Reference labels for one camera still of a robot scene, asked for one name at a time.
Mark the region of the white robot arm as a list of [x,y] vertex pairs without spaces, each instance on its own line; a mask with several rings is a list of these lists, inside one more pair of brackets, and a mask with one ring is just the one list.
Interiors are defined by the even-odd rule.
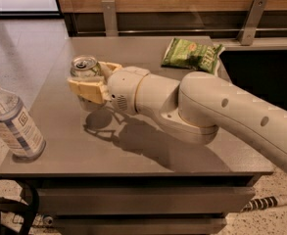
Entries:
[[68,84],[75,95],[146,116],[183,142],[208,144],[222,128],[287,173],[287,111],[213,74],[192,71],[176,80],[107,63],[98,76],[72,76]]

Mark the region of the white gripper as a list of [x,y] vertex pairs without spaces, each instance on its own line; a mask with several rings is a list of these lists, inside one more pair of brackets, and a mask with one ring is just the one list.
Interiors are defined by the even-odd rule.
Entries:
[[71,92],[95,104],[111,100],[117,110],[136,115],[136,92],[141,80],[150,72],[138,67],[122,68],[121,64],[109,62],[100,62],[100,67],[104,77],[69,77],[67,82]]

